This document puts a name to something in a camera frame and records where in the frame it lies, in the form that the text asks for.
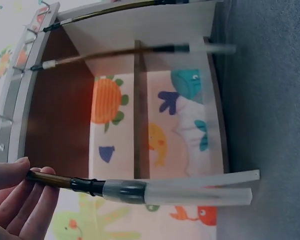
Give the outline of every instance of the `red cartoon shape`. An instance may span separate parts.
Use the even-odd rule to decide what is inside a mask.
[[[215,206],[198,206],[197,207],[197,217],[188,217],[187,211],[183,206],[174,206],[176,213],[170,213],[170,216],[174,219],[184,221],[198,221],[200,220],[203,224],[207,226],[217,225],[217,208]]]
[[[71,229],[76,229],[78,227],[76,220],[70,219],[70,221],[69,221],[69,227]]]

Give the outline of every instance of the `brown wooden panel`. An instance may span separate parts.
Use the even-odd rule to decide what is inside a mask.
[[[135,41],[135,48],[142,43]],[[148,83],[144,56],[134,55],[133,86],[133,146],[134,146],[134,178],[150,178],[149,134],[148,134]]]
[[[52,31],[42,61],[78,55],[66,32]],[[40,71],[34,86],[25,155],[34,167],[88,177],[94,77],[85,63]]]

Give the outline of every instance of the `black brush handle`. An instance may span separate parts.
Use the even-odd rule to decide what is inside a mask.
[[[84,179],[74,177],[70,181],[70,187],[75,192],[90,194],[91,196],[103,196],[103,189],[106,181],[97,179]]]
[[[165,46],[156,46],[153,48],[155,53],[189,53],[190,47],[189,44],[182,45],[165,45]]]

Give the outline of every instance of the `orange fish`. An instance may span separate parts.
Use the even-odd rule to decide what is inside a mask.
[[[187,211],[183,206],[174,206],[176,213],[170,213],[170,216],[174,219],[184,221],[201,221],[207,226],[217,225],[217,208],[215,206],[198,206],[197,207],[197,217],[188,217]]]

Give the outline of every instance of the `green leaf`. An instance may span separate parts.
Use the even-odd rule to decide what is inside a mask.
[[[0,58],[1,58],[4,54],[6,54],[7,49],[8,49],[8,48],[5,48],[5,49],[3,49],[3,50],[1,51],[1,53],[0,53]]]
[[[121,97],[121,105],[125,106],[129,103],[129,96],[127,94],[122,95]]]
[[[125,117],[125,114],[122,111],[118,111],[115,118],[112,120],[112,123],[114,125],[118,125],[122,121],[122,119],[124,119],[124,117]]]
[[[120,87],[122,84],[124,84],[124,81],[120,78],[115,80],[115,83]]]
[[[104,124],[104,133],[106,133],[108,131],[109,125],[110,125],[109,122],[107,122],[107,123]]]
[[[159,205],[145,205],[145,207],[149,212],[156,212],[160,208]]]
[[[114,77],[115,77],[114,75],[105,76],[106,79],[111,79],[111,80],[114,79]]]

